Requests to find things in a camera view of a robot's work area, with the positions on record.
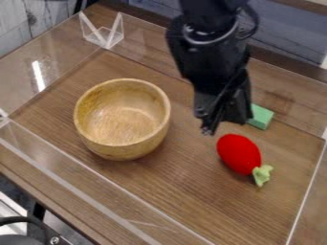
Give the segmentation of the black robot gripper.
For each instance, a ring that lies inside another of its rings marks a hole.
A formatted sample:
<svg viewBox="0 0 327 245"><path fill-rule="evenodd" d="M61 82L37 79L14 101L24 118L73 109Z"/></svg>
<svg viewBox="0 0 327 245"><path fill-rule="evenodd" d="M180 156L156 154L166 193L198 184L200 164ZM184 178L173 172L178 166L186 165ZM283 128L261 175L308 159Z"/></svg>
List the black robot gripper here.
<svg viewBox="0 0 327 245"><path fill-rule="evenodd" d="M244 124L252 118L249 52L235 37L196 45L185 29L182 16L174 17L165 41L180 75L193 86L193 115L201 119L201 134L213 136L221 120Z"/></svg>

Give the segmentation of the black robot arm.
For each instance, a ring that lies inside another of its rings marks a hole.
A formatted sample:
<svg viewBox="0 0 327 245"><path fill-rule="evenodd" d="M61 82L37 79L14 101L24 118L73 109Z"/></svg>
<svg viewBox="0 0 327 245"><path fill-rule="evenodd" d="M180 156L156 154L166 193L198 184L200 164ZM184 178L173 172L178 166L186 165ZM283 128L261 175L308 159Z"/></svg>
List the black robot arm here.
<svg viewBox="0 0 327 245"><path fill-rule="evenodd" d="M178 0L178 4L181 13L164 36L180 75L193 86L201 133L212 135L220 123L244 124L252 118L247 39L256 29L240 29L239 14L253 22L259 18L249 0Z"/></svg>

